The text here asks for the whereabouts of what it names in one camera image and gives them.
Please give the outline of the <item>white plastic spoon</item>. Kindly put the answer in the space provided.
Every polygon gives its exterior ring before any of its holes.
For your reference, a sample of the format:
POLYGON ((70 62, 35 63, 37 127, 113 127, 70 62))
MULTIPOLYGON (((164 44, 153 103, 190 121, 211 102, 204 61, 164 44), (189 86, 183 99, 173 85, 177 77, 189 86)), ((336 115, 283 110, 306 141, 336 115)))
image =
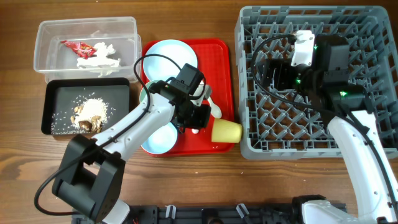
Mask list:
POLYGON ((207 101, 211 107, 211 115, 216 119, 220 119, 222 117, 222 112, 220 107, 213 102, 210 96, 208 97, 207 101))

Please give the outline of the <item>light blue bowl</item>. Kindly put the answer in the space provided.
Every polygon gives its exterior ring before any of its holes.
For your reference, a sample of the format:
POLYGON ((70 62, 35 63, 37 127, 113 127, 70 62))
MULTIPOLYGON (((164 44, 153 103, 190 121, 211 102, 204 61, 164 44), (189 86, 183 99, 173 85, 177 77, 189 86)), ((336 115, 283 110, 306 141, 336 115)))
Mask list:
POLYGON ((177 138, 177 129, 172 123, 168 123, 155 131, 141 147, 150 154, 165 154, 174 147, 177 138))

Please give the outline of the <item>yellow cup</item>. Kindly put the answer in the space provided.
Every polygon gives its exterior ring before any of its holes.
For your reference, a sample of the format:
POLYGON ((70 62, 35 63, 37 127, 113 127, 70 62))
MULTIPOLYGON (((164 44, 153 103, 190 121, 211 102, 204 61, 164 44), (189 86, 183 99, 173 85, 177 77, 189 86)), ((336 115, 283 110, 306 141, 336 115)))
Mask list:
POLYGON ((239 143, 243 134, 242 125, 225 119, 215 119, 211 131, 211 141, 239 143))

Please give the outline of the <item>green bowl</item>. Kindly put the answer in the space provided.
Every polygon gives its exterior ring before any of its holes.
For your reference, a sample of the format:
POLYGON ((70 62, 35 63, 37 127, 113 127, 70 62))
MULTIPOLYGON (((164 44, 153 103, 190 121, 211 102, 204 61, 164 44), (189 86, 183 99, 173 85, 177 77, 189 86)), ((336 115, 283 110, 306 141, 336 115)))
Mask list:
MULTIPOLYGON (((151 86, 152 84, 154 84, 154 83, 157 83, 157 82, 158 82, 158 80, 153 80, 153 81, 149 81, 149 82, 146 83, 146 88, 149 90, 149 93, 151 94, 151 96, 150 96, 150 103, 153 103, 153 102, 154 102, 154 99, 153 99, 153 96, 152 96, 152 95, 156 94, 156 92, 151 92, 151 91, 150 91, 150 86, 151 86)), ((139 101, 142 103, 144 100, 147 100, 147 97, 146 97, 146 91, 145 91, 145 89, 142 88, 142 89, 141 89, 141 92, 140 92, 140 94, 139 94, 139 101)))

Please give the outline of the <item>light blue plate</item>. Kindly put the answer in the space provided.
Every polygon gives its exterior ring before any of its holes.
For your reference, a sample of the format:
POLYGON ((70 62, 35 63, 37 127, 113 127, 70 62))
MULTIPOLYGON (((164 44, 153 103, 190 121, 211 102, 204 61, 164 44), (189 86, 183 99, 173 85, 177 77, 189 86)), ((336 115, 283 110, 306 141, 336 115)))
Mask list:
MULTIPOLYGON (((172 59, 180 68, 186 63, 198 67, 198 59, 194 50, 180 40, 162 40, 150 47, 146 55, 159 54, 172 59)), ((143 62, 144 73, 148 80, 166 81, 169 77, 176 77, 178 67, 169 59, 160 56, 146 57, 143 62)))

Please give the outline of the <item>white napkin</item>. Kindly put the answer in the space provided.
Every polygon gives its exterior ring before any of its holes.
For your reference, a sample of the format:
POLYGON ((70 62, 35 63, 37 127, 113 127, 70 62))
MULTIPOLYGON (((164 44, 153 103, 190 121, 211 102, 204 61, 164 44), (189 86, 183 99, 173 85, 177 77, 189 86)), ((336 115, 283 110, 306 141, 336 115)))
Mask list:
POLYGON ((79 69, 89 68, 91 72, 99 73, 99 78, 119 72, 118 67, 120 66, 121 59, 108 58, 109 55, 116 53, 112 44, 106 45, 104 42, 99 42, 93 48, 96 50, 93 57, 77 59, 77 67, 79 69))

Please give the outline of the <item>food scraps and rice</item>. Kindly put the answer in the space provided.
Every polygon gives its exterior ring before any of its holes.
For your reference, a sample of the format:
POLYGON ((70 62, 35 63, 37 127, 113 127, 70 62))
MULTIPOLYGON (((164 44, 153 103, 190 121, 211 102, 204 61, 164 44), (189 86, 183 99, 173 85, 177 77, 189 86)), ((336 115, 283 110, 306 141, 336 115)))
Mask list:
POLYGON ((56 109, 52 115, 50 133, 53 135, 100 133, 111 118, 116 108, 102 97, 94 98, 78 95, 65 104, 65 109, 56 109))

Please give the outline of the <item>red snack wrapper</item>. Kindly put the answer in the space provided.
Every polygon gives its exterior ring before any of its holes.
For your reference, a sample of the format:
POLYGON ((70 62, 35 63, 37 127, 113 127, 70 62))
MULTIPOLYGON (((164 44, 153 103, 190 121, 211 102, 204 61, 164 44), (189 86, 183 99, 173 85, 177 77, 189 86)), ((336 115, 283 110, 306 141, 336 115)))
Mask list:
POLYGON ((96 53, 96 49, 84 42, 71 42, 68 40, 63 40, 60 42, 69 49, 71 49, 77 56, 83 59, 88 59, 96 53))

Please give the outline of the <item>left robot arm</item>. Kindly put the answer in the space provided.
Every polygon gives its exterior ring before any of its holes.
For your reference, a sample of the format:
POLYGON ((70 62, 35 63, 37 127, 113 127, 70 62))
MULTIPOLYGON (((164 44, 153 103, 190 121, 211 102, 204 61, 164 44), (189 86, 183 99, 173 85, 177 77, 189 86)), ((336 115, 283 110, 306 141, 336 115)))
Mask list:
POLYGON ((207 126, 210 107, 193 103, 204 79, 199 69, 186 63, 176 78, 147 87, 147 98, 112 127, 91 139, 75 136, 67 145, 52 193, 94 222, 122 223, 129 213, 129 206, 119 199, 126 162, 166 124, 183 129, 207 126))

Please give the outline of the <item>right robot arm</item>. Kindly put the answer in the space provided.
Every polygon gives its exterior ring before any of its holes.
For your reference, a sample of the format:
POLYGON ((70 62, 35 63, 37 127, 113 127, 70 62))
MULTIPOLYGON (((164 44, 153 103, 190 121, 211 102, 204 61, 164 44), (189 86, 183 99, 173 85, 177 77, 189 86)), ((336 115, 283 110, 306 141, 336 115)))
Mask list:
POLYGON ((291 60, 266 60, 258 66, 261 87, 294 88, 310 100, 339 147, 354 188, 358 216, 312 195, 295 200, 302 223, 396 223, 397 180, 376 127, 373 105, 362 85, 349 82, 349 43, 338 35, 310 31, 288 35, 291 60))

